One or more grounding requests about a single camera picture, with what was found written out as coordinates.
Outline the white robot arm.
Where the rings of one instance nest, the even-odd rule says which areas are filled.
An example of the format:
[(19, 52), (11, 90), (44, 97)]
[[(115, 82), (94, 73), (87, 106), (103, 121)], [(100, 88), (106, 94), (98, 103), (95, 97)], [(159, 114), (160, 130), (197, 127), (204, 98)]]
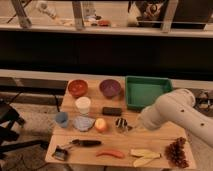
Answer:
[(142, 109), (137, 115), (136, 125), (154, 131), (166, 122), (172, 122), (213, 148), (213, 119), (198, 112), (195, 104), (195, 96), (190, 90), (173, 90)]

